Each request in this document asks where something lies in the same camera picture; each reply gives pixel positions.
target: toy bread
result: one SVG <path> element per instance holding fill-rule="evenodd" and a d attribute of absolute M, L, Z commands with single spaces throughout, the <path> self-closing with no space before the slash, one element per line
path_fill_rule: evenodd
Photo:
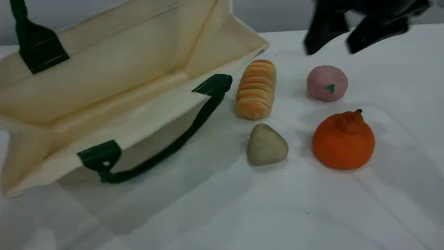
<path fill-rule="evenodd" d="M 254 60 L 245 69 L 236 95 L 238 117 L 256 120 L 271 112 L 276 85 L 276 67 L 268 60 Z"/>

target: pink ball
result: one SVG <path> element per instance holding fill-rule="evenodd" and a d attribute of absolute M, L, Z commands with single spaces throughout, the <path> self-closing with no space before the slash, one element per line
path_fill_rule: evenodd
<path fill-rule="evenodd" d="M 349 85 L 342 70 L 333 66 L 317 66 L 307 77 L 307 89 L 311 97 L 322 101 L 337 101 L 344 96 Z"/>

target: white tablecloth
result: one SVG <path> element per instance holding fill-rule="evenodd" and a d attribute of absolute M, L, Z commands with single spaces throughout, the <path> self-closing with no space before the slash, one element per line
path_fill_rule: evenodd
<path fill-rule="evenodd" d="M 262 122 L 288 141 L 287 160 L 247 164 L 258 122 L 233 114 L 240 73 L 187 146 L 145 176 L 100 186 L 81 169 L 0 200 L 2 249 L 444 249 L 444 24 L 413 26 L 356 55 L 346 36 L 307 57 L 305 31 L 262 35 L 271 47 L 259 58 L 278 71 Z M 305 79 L 318 65 L 346 73 L 343 99 L 307 97 Z M 371 161 L 353 173 L 326 169 L 311 134 L 329 115 L 357 108 L 377 139 Z M 6 140 L 0 133 L 0 158 Z"/>

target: green strap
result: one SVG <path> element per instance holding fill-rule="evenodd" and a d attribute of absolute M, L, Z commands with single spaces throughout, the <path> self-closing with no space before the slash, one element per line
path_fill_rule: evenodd
<path fill-rule="evenodd" d="M 54 31 L 28 20 L 28 10 L 24 0 L 9 2 L 16 19 L 20 56 L 33 74 L 69 59 Z"/>
<path fill-rule="evenodd" d="M 233 78 L 229 75 L 216 74 L 193 90 L 193 92 L 209 95 L 211 98 L 199 111 L 191 126 L 164 150 L 130 170 L 118 173 L 111 172 L 112 167 L 122 155 L 122 151 L 115 141 L 105 142 L 82 151 L 77 155 L 85 167 L 99 173 L 102 183 L 118 184 L 128 181 L 152 169 L 158 163 L 179 151 L 219 106 L 225 93 L 230 89 L 232 81 Z"/>

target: canvas tote bag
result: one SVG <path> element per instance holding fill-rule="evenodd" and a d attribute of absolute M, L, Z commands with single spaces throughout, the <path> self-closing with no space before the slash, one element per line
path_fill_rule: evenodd
<path fill-rule="evenodd" d="M 130 0 L 54 33 L 11 0 L 20 51 L 0 61 L 6 197 L 86 167 L 127 181 L 179 150 L 269 44 L 231 0 Z M 141 160 L 113 168 L 134 145 Z"/>

